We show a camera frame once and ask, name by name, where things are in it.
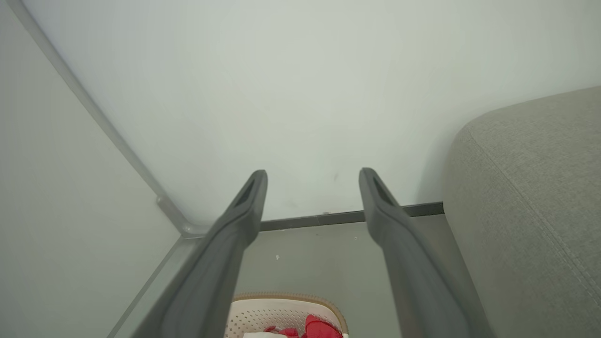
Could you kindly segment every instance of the gray tile floor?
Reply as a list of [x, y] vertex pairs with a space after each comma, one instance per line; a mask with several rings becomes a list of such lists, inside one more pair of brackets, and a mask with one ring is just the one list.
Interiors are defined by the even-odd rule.
[[[444, 215], [413, 218], [456, 283], [478, 303]], [[245, 251], [236, 293], [317, 295], [336, 304], [350, 337], [400, 337], [382, 250], [365, 223], [262, 232]]]

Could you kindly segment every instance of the fabric upholstery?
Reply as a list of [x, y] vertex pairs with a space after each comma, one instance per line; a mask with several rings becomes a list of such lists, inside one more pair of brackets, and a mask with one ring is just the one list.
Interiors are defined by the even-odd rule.
[[601, 87], [457, 135], [444, 208], [499, 338], [601, 337]]

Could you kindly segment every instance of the red fabric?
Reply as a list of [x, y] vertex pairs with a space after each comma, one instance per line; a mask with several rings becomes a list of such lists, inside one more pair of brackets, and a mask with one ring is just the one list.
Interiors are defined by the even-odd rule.
[[283, 334], [287, 338], [299, 338], [299, 333], [293, 327], [285, 328], [285, 329], [281, 330], [280, 332], [278, 332], [278, 330], [276, 330], [275, 326], [270, 326], [270, 327], [267, 327], [265, 330], [263, 330], [263, 332]]
[[302, 338], [342, 338], [342, 334], [332, 324], [308, 315]]
[[[270, 326], [263, 332], [283, 334], [288, 338], [299, 338], [295, 328], [285, 328], [277, 332], [275, 326]], [[342, 338], [342, 334], [332, 324], [324, 322], [313, 315], [308, 315], [305, 321], [305, 334], [301, 338]]]

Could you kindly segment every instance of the sofa seam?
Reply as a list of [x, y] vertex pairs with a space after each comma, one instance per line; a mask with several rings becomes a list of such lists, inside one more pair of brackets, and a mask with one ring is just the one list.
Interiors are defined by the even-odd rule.
[[[524, 203], [528, 206], [528, 209], [530, 209], [530, 211], [541, 221], [543, 226], [542, 227], [538, 226], [538, 227], [542, 229], [543, 233], [547, 233], [545, 235], [545, 237], [547, 237], [547, 240], [549, 241], [551, 246], [559, 254], [559, 256], [562, 258], [564, 263], [570, 268], [574, 277], [576, 277], [578, 282], [587, 291], [587, 293], [589, 294], [591, 299], [595, 302], [597, 307], [601, 309], [601, 305], [597, 301], [598, 298], [601, 299], [601, 295], [600, 295], [600, 293], [597, 293], [594, 290], [596, 288], [597, 290], [599, 290], [601, 292], [601, 289], [599, 288], [597, 283], [593, 280], [591, 275], [586, 271], [586, 269], [584, 268], [584, 266], [582, 265], [580, 260], [567, 247], [567, 245], [563, 242], [561, 237], [558, 234], [556, 234], [556, 232], [553, 229], [553, 227], [551, 226], [550, 222], [543, 215], [541, 215], [540, 212], [538, 212], [536, 208], [534, 208], [532, 206], [532, 203], [530, 202], [530, 200], [524, 196], [524, 194], [520, 191], [520, 189], [517, 188], [517, 186], [514, 184], [514, 182], [505, 174], [505, 172], [499, 167], [499, 165], [490, 157], [487, 149], [476, 141], [471, 130], [469, 129], [469, 126], [466, 126], [465, 130], [467, 131], [467, 134], [470, 137], [470, 139], [472, 140], [472, 142], [482, 151], [482, 153], [486, 156], [488, 161], [503, 175], [503, 177], [505, 178], [505, 180], [507, 180], [507, 182], [509, 183], [511, 188], [518, 194], [518, 196], [522, 199], [522, 201], [524, 201]], [[583, 283], [581, 278], [584, 279], [584, 281], [587, 282], [587, 284], [589, 284], [588, 287], [585, 283]]]

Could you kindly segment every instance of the white laundry basket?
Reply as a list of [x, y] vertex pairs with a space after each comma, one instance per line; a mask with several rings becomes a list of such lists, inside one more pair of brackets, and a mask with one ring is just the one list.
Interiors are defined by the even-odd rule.
[[245, 333], [262, 332], [269, 326], [293, 327], [299, 337], [305, 320], [313, 315], [336, 327], [344, 338], [349, 329], [340, 311], [329, 301], [311, 295], [282, 292], [243, 293], [234, 297], [225, 326], [225, 338], [242, 338]]

